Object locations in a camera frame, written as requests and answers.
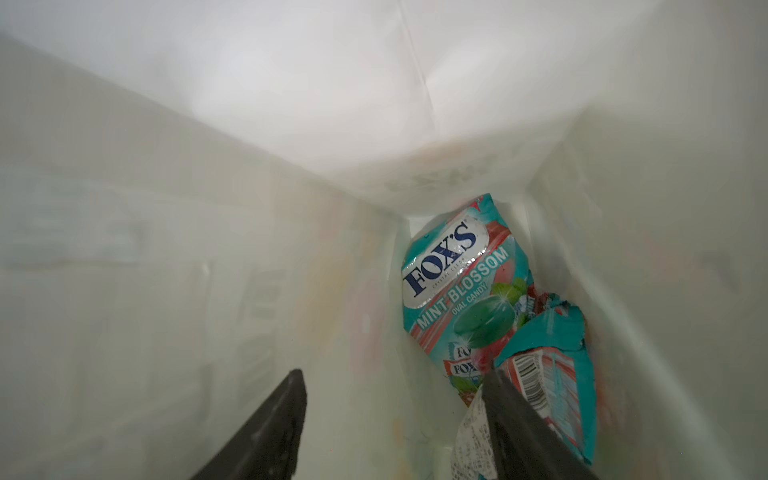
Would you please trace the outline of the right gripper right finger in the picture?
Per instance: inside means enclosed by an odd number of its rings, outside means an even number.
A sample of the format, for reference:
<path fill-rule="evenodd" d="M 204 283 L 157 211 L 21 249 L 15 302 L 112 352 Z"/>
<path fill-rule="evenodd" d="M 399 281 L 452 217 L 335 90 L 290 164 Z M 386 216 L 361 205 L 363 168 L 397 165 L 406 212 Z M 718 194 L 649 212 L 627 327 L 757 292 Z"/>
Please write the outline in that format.
<path fill-rule="evenodd" d="M 482 400 L 499 479 L 596 480 L 503 374 L 485 376 Z"/>

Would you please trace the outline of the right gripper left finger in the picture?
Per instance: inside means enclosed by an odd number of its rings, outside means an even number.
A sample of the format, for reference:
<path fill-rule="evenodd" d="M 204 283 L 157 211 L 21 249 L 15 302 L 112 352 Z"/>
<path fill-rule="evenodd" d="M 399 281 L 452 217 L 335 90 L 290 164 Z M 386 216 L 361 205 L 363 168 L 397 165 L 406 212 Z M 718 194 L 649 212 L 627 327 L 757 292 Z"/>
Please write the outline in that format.
<path fill-rule="evenodd" d="M 294 369 L 192 479 L 292 479 L 306 409 L 304 376 Z"/>

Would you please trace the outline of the teal mint candy packet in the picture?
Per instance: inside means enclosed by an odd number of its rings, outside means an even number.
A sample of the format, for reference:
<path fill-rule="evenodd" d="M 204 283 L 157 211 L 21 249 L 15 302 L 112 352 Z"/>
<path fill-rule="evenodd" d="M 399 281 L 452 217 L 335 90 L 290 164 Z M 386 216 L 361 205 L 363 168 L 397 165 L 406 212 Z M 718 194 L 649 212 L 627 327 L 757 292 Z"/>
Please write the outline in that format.
<path fill-rule="evenodd" d="M 403 326 L 465 404 L 534 315 L 528 257 L 481 195 L 415 238 L 403 261 Z"/>

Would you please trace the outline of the white floral paper bag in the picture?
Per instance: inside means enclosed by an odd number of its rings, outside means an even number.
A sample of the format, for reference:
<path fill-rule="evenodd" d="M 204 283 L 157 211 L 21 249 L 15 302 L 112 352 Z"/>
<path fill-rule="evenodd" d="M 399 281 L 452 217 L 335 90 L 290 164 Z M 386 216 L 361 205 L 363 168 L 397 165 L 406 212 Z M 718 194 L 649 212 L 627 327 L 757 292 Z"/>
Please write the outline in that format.
<path fill-rule="evenodd" d="M 411 240 L 492 195 L 585 314 L 603 479 L 767 475 L 763 1 L 5 1 L 1 475 L 446 479 Z"/>

